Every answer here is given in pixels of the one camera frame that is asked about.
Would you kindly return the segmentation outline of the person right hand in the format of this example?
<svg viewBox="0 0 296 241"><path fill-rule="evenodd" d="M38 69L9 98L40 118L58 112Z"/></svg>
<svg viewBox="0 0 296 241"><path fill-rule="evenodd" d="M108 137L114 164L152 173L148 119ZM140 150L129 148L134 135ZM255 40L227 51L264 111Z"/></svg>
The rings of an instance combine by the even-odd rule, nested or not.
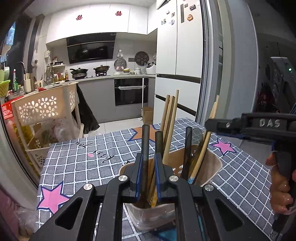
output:
<svg viewBox="0 0 296 241"><path fill-rule="evenodd" d="M288 179L279 173L275 153L270 154L265 164L273 167L270 174L271 187L269 189L271 208L275 213L286 214L288 212L287 206L293 202L293 198L288 193L290 190Z"/></svg>

